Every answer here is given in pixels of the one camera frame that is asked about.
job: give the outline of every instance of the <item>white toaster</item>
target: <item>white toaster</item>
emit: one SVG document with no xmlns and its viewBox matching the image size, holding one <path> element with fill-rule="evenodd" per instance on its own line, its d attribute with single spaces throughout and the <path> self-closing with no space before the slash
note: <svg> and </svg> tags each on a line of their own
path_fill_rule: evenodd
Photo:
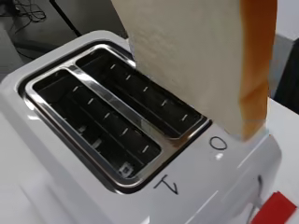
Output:
<svg viewBox="0 0 299 224">
<path fill-rule="evenodd" d="M 278 144 L 266 129 L 235 140 L 129 52 L 109 32 L 79 37 L 8 75 L 1 110 L 74 223 L 231 223 L 267 193 Z"/>
</svg>

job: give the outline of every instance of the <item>bread slice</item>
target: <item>bread slice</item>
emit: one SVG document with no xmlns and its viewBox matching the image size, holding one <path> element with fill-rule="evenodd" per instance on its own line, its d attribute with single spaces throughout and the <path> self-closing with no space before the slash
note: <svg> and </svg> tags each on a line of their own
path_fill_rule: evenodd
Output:
<svg viewBox="0 0 299 224">
<path fill-rule="evenodd" d="M 112 0 L 138 70 L 228 133 L 264 123 L 277 0 Z"/>
</svg>

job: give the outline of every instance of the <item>chrome trim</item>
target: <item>chrome trim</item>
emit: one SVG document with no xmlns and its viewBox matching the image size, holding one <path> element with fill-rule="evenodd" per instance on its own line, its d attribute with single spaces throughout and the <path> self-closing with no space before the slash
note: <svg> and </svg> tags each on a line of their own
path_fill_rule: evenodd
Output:
<svg viewBox="0 0 299 224">
<path fill-rule="evenodd" d="M 33 103 L 35 112 L 42 116 L 46 117 L 47 120 L 55 124 L 57 129 L 56 134 L 62 134 L 67 139 L 70 139 L 71 142 L 76 147 L 80 148 L 81 151 L 85 152 L 98 167 L 116 184 L 117 186 L 125 189 L 132 189 L 140 185 L 147 178 L 149 178 L 157 169 L 163 165 L 168 159 L 174 156 L 193 136 L 200 132 L 207 124 L 210 122 L 209 119 L 203 122 L 205 117 L 196 122 L 185 134 L 183 134 L 178 139 L 171 139 L 165 136 L 159 129 L 154 125 L 144 119 L 136 111 L 134 111 L 129 105 L 123 102 L 111 91 L 107 90 L 104 86 L 82 71 L 79 67 L 76 66 L 76 61 L 90 53 L 93 53 L 95 50 L 105 49 L 108 52 L 112 53 L 131 67 L 135 69 L 135 62 L 132 61 L 129 57 L 125 56 L 123 53 L 118 51 L 115 48 L 112 48 L 108 44 L 98 44 L 90 49 L 85 50 L 80 53 L 78 56 L 73 57 L 72 59 L 62 63 L 48 72 L 30 80 L 25 86 L 24 101 Z M 124 179 L 119 176 L 112 166 L 98 154 L 92 147 L 77 134 L 77 132 L 67 124 L 63 118 L 56 113 L 51 106 L 34 90 L 34 85 L 42 80 L 45 77 L 53 75 L 55 72 L 60 70 L 67 70 L 71 75 L 76 77 L 82 84 L 87 88 L 97 94 L 101 99 L 111 105 L 119 113 L 123 114 L 130 122 L 132 122 L 140 131 L 149 136 L 153 141 L 155 141 L 161 147 L 161 154 L 151 163 L 149 163 L 145 168 L 143 168 L 138 174 L 136 174 L 131 179 Z"/>
</svg>

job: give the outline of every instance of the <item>toaster slot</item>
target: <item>toaster slot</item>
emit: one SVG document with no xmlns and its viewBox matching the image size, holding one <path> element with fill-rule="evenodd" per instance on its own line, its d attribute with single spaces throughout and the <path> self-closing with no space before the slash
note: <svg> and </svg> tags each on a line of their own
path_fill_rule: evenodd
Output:
<svg viewBox="0 0 299 224">
<path fill-rule="evenodd" d="M 65 70 L 38 81 L 34 90 L 122 178 L 134 177 L 161 153 L 154 141 Z"/>
<path fill-rule="evenodd" d="M 77 66 L 170 138 L 180 138 L 202 117 L 105 49 L 79 59 Z"/>
</svg>

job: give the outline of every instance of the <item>floor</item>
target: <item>floor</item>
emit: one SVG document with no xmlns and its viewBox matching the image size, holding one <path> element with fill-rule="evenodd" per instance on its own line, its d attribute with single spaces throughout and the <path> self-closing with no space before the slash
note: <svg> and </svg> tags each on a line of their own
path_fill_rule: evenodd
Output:
<svg viewBox="0 0 299 224">
<path fill-rule="evenodd" d="M 19 0 L 28 4 L 29 0 Z M 117 35 L 126 36 L 121 21 L 114 10 L 110 0 L 56 0 L 67 17 L 77 29 L 86 34 L 94 30 L 109 30 Z M 47 44 L 60 46 L 74 38 L 76 35 L 66 25 L 49 0 L 32 0 L 46 13 L 47 19 L 41 23 L 31 23 L 28 27 L 14 35 L 14 31 L 28 22 L 27 18 L 15 21 L 15 27 L 10 30 L 10 35 L 17 39 L 42 41 Z M 11 18 L 0 18 L 7 30 L 13 24 Z"/>
</svg>

